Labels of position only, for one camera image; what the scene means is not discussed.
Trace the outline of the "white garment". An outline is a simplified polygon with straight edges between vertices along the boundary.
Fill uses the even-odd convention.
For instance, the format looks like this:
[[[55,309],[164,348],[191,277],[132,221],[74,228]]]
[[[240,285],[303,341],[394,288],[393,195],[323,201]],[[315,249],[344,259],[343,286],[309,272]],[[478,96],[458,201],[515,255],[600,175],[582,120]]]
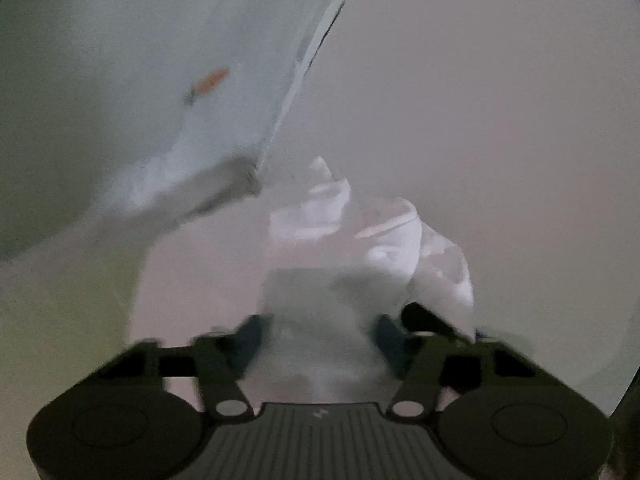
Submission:
[[[322,158],[273,197],[266,268],[270,326],[246,380],[265,401],[386,402],[397,382],[370,335],[410,302],[475,337],[462,249],[408,200],[358,195]]]

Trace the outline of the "carrot print storage bag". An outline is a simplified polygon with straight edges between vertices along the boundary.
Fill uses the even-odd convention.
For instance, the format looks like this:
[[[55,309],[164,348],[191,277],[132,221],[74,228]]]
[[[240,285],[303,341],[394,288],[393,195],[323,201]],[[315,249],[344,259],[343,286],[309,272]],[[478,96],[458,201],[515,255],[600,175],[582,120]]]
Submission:
[[[259,155],[345,0],[1,0],[1,255]]]

